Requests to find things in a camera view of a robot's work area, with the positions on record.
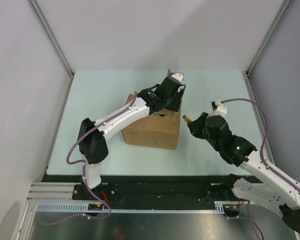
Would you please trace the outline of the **brown cardboard express box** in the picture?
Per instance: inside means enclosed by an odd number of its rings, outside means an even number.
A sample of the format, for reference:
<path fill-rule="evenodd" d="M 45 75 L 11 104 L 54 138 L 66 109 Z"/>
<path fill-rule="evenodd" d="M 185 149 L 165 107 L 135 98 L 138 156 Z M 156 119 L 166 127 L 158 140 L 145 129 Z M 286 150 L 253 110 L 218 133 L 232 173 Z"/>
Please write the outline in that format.
<path fill-rule="evenodd" d="M 180 124 L 181 110 L 163 109 L 131 123 L 121 132 L 126 144 L 175 150 Z"/>

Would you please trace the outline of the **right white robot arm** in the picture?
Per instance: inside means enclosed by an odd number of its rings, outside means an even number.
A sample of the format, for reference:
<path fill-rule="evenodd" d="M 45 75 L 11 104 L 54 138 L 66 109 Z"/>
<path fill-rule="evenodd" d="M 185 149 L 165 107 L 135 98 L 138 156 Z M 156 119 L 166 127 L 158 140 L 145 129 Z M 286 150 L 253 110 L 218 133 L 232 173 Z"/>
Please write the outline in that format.
<path fill-rule="evenodd" d="M 223 116 L 204 112 L 196 120 L 186 123 L 193 137 L 207 141 L 225 162 L 247 171 L 265 185 L 254 186 L 233 176 L 230 183 L 220 188 L 225 200 L 238 197 L 254 202 L 277 214 L 289 228 L 300 234 L 300 183 L 262 159 L 261 152 L 248 140 L 234 135 Z"/>

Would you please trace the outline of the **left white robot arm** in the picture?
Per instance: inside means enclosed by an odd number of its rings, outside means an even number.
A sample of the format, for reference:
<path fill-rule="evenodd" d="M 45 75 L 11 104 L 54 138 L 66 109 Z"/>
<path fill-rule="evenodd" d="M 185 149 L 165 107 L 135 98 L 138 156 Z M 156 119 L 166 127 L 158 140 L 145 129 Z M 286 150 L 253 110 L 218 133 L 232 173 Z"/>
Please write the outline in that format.
<path fill-rule="evenodd" d="M 165 77 L 162 83 L 136 93 L 131 101 L 104 118 L 81 122 L 78 146 L 84 159 L 83 194 L 90 200 L 100 196 L 101 162 L 109 154 L 108 141 L 122 129 L 139 119 L 163 109 L 177 112 L 186 88 L 184 75 L 176 72 Z"/>

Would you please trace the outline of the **yellow utility knife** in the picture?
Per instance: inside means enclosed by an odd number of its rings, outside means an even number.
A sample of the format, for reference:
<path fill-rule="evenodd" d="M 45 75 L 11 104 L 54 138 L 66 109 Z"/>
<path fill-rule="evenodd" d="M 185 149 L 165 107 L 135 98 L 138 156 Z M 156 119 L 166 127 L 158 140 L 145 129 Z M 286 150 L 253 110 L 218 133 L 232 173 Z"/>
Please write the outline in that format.
<path fill-rule="evenodd" d="M 182 118 L 183 118 L 183 120 L 184 120 L 187 124 L 189 124 L 189 123 L 192 122 L 192 120 L 191 120 L 188 116 L 186 116 L 186 115 L 183 115 Z"/>

